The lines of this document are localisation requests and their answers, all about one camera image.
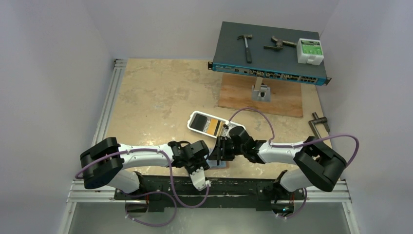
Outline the tan leather card holder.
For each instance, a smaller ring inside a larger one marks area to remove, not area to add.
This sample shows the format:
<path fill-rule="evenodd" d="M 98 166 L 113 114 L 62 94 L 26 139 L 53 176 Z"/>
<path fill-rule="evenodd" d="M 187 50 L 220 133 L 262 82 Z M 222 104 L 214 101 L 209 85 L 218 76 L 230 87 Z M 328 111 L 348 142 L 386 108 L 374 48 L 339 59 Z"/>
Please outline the tan leather card holder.
<path fill-rule="evenodd" d="M 217 161 L 217 160 L 210 160 L 209 155 L 212 153 L 213 148 L 209 148 L 208 156 L 205 156 L 206 162 L 209 165 L 210 170 L 218 170 L 218 169 L 226 169 L 229 167 L 229 163 L 227 161 Z"/>

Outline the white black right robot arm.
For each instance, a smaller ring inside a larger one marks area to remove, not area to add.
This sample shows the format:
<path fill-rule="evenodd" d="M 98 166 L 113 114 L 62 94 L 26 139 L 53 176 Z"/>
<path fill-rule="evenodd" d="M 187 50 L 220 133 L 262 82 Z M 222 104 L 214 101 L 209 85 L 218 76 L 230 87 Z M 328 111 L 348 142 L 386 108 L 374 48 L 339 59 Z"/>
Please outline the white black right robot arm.
<path fill-rule="evenodd" d="M 340 154 L 313 136 L 302 142 L 273 145 L 267 140 L 255 140 L 243 127 L 234 127 L 228 136 L 218 137 L 208 159 L 232 161 L 235 156 L 244 156 L 251 163 L 297 165 L 274 184 L 274 194 L 279 198 L 310 186 L 330 192 L 347 166 Z"/>

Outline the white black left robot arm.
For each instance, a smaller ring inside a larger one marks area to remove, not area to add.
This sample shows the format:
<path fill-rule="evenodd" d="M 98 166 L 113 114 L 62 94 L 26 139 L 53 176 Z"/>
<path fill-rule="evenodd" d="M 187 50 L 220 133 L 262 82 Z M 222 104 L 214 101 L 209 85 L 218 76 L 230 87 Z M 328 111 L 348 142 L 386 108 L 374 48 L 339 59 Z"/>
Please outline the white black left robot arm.
<path fill-rule="evenodd" d="M 80 155 L 81 169 L 76 179 L 84 181 L 86 189 L 111 186 L 126 192 L 132 199 L 145 194 L 143 180 L 128 168 L 158 166 L 185 168 L 195 189 L 201 191 L 211 183 L 205 177 L 209 169 L 206 156 L 209 148 L 203 140 L 170 141 L 158 146 L 130 146 L 108 137 Z"/>

